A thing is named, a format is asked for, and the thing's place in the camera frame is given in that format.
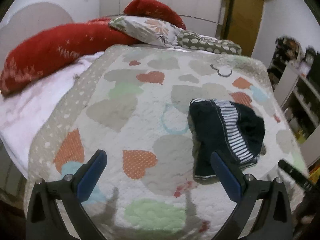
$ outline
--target heart-patterned quilt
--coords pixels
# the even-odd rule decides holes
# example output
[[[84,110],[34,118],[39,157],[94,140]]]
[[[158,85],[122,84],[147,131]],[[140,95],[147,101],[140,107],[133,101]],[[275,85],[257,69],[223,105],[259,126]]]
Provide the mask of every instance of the heart-patterned quilt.
[[[301,191],[277,162],[306,167],[260,61],[116,45],[75,81],[34,138],[25,210],[38,177],[61,179],[102,149],[108,164],[82,205],[107,239],[212,239],[235,203],[217,178],[194,179],[199,143],[188,115],[193,98],[235,101],[263,117],[258,163],[244,173],[266,180],[282,176],[296,206]]]

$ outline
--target red cushion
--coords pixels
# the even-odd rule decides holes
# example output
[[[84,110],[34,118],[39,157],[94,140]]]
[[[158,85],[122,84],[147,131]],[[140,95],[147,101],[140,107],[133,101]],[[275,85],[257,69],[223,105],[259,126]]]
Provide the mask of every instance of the red cushion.
[[[44,30],[13,49],[0,77],[3,95],[23,89],[48,76],[82,55],[104,51],[114,44],[139,43],[135,38],[112,29],[109,19],[70,23]]]
[[[124,9],[124,13],[127,15],[161,19],[179,28],[186,29],[181,17],[169,6],[157,0],[133,0]]]

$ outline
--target polka dot pillow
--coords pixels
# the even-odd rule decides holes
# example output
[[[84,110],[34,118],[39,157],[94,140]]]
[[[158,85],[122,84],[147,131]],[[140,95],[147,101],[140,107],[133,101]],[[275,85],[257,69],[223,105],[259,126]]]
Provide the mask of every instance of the polka dot pillow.
[[[241,55],[241,47],[232,41],[218,40],[192,31],[181,31],[177,41],[178,45],[185,49],[206,50],[215,54]]]

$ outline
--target brown door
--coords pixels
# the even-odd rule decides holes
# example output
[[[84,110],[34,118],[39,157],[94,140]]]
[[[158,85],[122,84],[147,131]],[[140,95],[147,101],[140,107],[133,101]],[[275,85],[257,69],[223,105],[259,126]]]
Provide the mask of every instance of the brown door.
[[[242,55],[251,56],[256,43],[264,0],[234,0],[226,27],[226,38],[242,48]]]

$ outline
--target silver bolt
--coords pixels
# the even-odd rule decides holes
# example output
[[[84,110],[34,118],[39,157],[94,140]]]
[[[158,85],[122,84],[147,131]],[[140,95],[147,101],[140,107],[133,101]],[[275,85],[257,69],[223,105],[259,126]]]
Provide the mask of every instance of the silver bolt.
[[[72,179],[72,177],[73,177],[72,174],[67,174],[66,176],[64,176],[64,180],[70,181]]]
[[[276,177],[276,182],[281,184],[283,182],[283,180],[280,177]]]
[[[252,174],[248,173],[248,174],[245,175],[245,179],[248,180],[248,181],[251,181],[251,180],[254,180],[254,176]]]
[[[38,179],[36,179],[36,184],[41,184],[42,183],[42,178],[38,178]]]

